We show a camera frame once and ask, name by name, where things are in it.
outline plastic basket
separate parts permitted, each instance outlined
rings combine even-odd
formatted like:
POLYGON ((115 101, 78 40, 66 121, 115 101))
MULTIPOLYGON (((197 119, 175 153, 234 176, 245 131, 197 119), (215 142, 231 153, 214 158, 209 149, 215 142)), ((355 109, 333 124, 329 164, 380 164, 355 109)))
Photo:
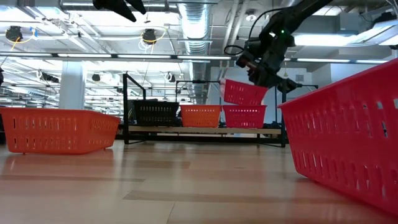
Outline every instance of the plastic basket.
POLYGON ((217 128, 220 121, 220 105, 181 105, 184 127, 217 128))
POLYGON ((298 173, 398 215, 398 60, 281 105, 298 173))
POLYGON ((235 106, 224 105, 227 128, 262 128, 266 114, 265 105, 235 106))
POLYGON ((113 145, 119 118, 86 110, 0 108, 10 152, 84 154, 113 145))
POLYGON ((221 80, 221 92, 224 101, 236 105, 261 105, 267 88, 228 79, 221 80))
POLYGON ((139 126, 175 126, 179 103, 158 101, 134 101, 139 126))

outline black basket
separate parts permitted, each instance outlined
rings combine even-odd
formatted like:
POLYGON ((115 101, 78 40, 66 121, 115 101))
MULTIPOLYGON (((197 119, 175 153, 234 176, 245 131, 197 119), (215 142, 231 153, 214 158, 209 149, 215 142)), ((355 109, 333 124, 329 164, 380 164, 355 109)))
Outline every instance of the black basket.
POLYGON ((180 103, 134 101, 137 124, 139 126, 176 126, 177 110, 180 103))

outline orange basket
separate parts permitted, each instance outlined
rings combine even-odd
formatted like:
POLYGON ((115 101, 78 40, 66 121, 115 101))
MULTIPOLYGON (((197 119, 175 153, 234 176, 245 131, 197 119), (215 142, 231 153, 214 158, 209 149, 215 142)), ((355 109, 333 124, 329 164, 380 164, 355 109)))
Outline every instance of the orange basket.
POLYGON ((220 105, 181 105, 184 127, 217 128, 220 120, 220 105))
POLYGON ((0 108, 10 152, 84 154, 113 145, 119 118, 86 110, 0 108))

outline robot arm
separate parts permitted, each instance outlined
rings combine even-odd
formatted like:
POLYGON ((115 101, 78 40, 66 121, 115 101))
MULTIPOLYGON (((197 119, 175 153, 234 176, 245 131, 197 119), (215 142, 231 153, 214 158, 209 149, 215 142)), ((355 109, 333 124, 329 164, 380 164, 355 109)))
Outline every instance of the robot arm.
MULTIPOLYGON (((259 37, 246 41, 236 65, 249 67, 249 80, 255 85, 280 87, 282 78, 277 76, 277 72, 285 59, 287 49, 295 46, 292 33, 306 18, 330 2, 332 0, 303 0, 274 14, 259 37)), ((294 89, 295 83, 289 80, 287 91, 294 89)))

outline column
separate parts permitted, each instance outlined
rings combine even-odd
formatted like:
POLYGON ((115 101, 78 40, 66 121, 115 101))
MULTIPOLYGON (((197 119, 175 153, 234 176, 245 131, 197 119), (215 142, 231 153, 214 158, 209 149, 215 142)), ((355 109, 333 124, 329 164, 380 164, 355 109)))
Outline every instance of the column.
POLYGON ((84 62, 63 62, 60 109, 84 109, 86 74, 84 62))

